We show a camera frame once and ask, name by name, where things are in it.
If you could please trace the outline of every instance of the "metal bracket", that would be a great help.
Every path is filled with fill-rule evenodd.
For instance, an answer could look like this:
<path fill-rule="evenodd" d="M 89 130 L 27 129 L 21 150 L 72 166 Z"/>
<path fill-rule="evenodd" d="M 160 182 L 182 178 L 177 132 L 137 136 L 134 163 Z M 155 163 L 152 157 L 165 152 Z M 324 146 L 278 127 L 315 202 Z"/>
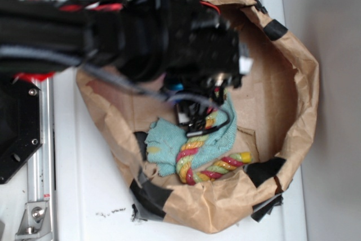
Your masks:
<path fill-rule="evenodd" d="M 15 240 L 52 240 L 51 216 L 47 201 L 25 204 L 25 212 Z"/>
<path fill-rule="evenodd" d="M 41 147 L 41 91 L 36 85 L 0 79 L 0 185 Z"/>

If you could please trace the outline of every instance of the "black metal plate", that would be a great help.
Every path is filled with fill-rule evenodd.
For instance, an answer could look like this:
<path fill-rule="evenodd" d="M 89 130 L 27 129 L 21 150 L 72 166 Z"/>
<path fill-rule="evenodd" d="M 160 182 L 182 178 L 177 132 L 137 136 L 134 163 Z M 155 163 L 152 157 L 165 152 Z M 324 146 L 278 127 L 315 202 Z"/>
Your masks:
<path fill-rule="evenodd" d="M 0 76 L 0 185 L 41 146 L 40 89 Z"/>

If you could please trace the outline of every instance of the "white table surface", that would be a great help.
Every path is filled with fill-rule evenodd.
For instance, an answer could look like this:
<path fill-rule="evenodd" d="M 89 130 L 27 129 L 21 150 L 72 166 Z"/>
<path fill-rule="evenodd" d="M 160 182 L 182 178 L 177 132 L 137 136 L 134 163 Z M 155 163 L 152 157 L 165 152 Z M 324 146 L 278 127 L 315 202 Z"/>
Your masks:
<path fill-rule="evenodd" d="M 282 0 L 261 2 L 271 17 L 284 23 Z M 54 79 L 59 240 L 307 240 L 300 170 L 284 193 L 284 205 L 261 223 L 246 218 L 219 234 L 207 235 L 162 222 L 133 222 L 129 188 L 87 112 L 74 77 L 75 70 L 70 69 Z"/>

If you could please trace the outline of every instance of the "red plastic part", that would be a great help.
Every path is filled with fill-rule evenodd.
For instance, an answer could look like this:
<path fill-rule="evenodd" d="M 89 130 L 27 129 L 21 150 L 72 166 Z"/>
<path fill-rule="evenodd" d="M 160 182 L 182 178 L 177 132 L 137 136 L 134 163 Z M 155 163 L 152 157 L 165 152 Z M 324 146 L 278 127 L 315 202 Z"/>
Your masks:
<path fill-rule="evenodd" d="M 52 77 L 55 72 L 50 73 L 18 73 L 14 76 L 14 78 L 21 79 L 28 82 L 33 82 L 34 80 L 37 81 L 44 81 L 49 77 Z"/>

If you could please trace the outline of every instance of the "gray cable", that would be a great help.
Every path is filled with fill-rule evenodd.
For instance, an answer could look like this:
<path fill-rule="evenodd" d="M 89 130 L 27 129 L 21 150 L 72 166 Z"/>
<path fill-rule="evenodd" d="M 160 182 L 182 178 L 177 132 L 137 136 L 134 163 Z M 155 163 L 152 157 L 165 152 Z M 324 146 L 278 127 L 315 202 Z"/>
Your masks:
<path fill-rule="evenodd" d="M 0 58 L 42 59 L 48 62 L 64 64 L 66 66 L 78 66 L 81 64 L 81 59 L 75 56 L 47 49 L 19 45 L 0 46 Z"/>
<path fill-rule="evenodd" d="M 79 66 L 82 63 L 81 58 L 75 56 L 70 56 L 55 52 L 47 49 L 38 49 L 28 46 L 18 46 L 18 45 L 2 45 L 0 46 L 0 58 L 23 58 L 23 59 L 42 59 L 47 62 L 54 62 L 66 66 Z M 114 86 L 125 88 L 128 90 L 134 90 L 138 94 L 148 95 L 162 102 L 173 102 L 178 103 L 181 100 L 191 100 L 196 103 L 201 104 L 202 106 L 212 107 L 214 109 L 220 110 L 227 115 L 227 121 L 223 124 L 220 124 L 217 127 L 217 130 L 225 126 L 230 121 L 230 116 L 227 111 L 223 110 L 219 105 L 212 102 L 206 97 L 192 93 L 179 93 L 172 96 L 161 93 L 159 91 L 152 91 L 146 88 L 140 87 L 139 85 L 131 82 L 130 80 L 123 78 L 119 75 L 114 75 L 100 67 L 85 63 L 81 68 L 87 73 L 107 82 Z"/>

